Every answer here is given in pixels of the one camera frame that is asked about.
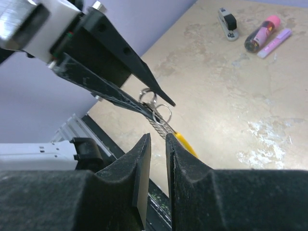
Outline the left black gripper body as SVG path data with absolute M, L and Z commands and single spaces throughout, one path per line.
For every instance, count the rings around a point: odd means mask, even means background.
M 101 78 L 121 87 L 132 74 L 120 60 L 131 49 L 125 39 L 100 11 L 80 13 L 50 49 L 53 58 L 61 61 L 65 54 Z

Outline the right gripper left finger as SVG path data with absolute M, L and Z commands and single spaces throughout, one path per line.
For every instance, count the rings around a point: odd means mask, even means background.
M 3 171 L 0 228 L 3 231 L 143 231 L 142 206 L 135 209 L 135 146 L 102 170 Z

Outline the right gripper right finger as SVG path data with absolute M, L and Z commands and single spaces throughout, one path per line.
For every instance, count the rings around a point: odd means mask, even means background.
M 212 169 L 171 134 L 166 158 L 173 230 L 307 230 L 306 171 Z

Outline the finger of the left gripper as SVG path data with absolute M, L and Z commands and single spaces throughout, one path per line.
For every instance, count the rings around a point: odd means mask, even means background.
M 176 106 L 175 102 L 161 89 L 148 65 L 130 47 L 104 13 L 87 13 L 83 27 L 98 41 L 99 45 L 111 52 L 143 84 L 168 104 Z
M 63 58 L 54 62 L 51 69 L 62 79 L 98 95 L 115 106 L 140 113 L 153 120 L 153 113 L 149 108 L 142 105 L 114 83 L 98 76 L 66 53 Z

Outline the keyring yellow clip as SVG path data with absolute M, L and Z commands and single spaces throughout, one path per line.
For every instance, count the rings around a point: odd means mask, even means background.
M 147 95 L 148 93 L 153 93 L 153 98 L 148 101 L 145 102 L 143 101 L 143 98 L 145 95 Z M 138 101 L 145 106 L 147 109 L 150 110 L 150 113 L 152 114 L 150 118 L 148 118 L 147 120 L 149 121 L 149 123 L 152 125 L 152 127 L 156 130 L 156 132 L 165 140 L 166 139 L 166 135 L 171 133 L 173 134 L 176 139 L 182 144 L 182 146 L 188 151 L 190 152 L 193 156 L 195 156 L 196 158 L 198 158 L 197 153 L 194 151 L 194 149 L 192 148 L 192 146 L 187 142 L 187 140 L 183 137 L 182 134 L 180 134 L 179 132 L 175 131 L 169 124 L 171 118 L 172 118 L 172 111 L 170 109 L 170 107 L 166 104 L 157 104 L 157 94 L 155 92 L 153 92 L 151 89 L 149 88 L 144 88 L 140 91 L 139 93 L 139 99 Z M 169 117 L 167 120 L 165 120 L 163 118 L 163 116 L 158 112 L 158 108 L 159 107 L 166 107 L 169 110 Z

